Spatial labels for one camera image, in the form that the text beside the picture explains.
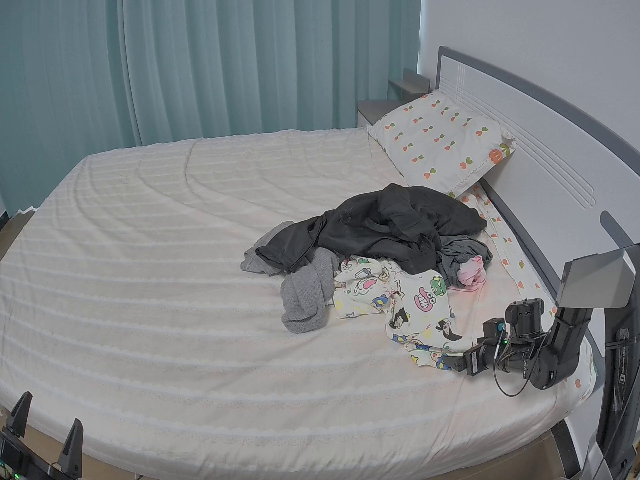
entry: curtain fold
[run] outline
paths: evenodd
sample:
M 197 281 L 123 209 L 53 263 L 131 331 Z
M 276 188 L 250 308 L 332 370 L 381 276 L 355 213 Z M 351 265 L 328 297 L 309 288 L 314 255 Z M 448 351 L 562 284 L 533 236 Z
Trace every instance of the curtain fold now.
M 416 68 L 419 20 L 420 0 L 0 0 L 7 210 L 99 151 L 355 126 Z

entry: pink garment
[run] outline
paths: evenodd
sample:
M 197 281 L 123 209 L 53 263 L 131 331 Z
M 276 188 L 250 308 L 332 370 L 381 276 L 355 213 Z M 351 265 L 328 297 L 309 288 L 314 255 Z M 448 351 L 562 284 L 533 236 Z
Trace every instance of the pink garment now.
M 475 256 L 474 258 L 471 258 L 471 260 L 460 265 L 458 281 L 467 287 L 466 291 L 477 290 L 482 286 L 485 279 L 486 272 L 484 271 L 482 256 Z

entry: green robot print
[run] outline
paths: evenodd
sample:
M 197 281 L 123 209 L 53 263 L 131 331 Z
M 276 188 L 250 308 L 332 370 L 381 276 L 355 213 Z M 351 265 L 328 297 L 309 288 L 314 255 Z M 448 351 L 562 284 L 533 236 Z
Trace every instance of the green robot print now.
M 434 295 L 444 295 L 447 292 L 447 287 L 444 284 L 444 279 L 440 276 L 434 276 L 431 280 L 431 292 Z

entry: pile of clothes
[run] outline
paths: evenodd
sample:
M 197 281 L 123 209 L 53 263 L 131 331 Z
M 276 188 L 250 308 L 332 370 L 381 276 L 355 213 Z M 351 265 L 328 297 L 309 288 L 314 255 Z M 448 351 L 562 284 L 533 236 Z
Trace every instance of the pile of clothes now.
M 484 283 L 492 254 L 470 236 L 485 226 L 476 210 L 445 194 L 390 184 L 320 216 L 283 222 L 244 253 L 241 268 L 285 273 L 282 322 L 292 332 L 322 327 L 331 303 L 345 318 L 384 312 L 387 335 L 416 364 L 444 368 L 443 354 L 472 343 L 455 332 L 447 288 Z

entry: bed frame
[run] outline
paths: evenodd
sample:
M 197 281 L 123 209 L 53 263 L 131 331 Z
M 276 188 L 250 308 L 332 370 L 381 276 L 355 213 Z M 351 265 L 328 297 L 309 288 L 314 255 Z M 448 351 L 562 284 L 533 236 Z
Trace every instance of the bed frame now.
M 622 137 L 542 87 L 448 47 L 438 52 L 435 87 L 516 137 L 519 153 L 481 184 L 553 297 L 566 261 L 640 242 L 640 153 Z M 598 381 L 566 418 L 573 449 L 559 444 L 563 459 L 580 467 L 600 453 L 590 438 L 603 392 L 603 310 L 594 311 L 588 340 Z

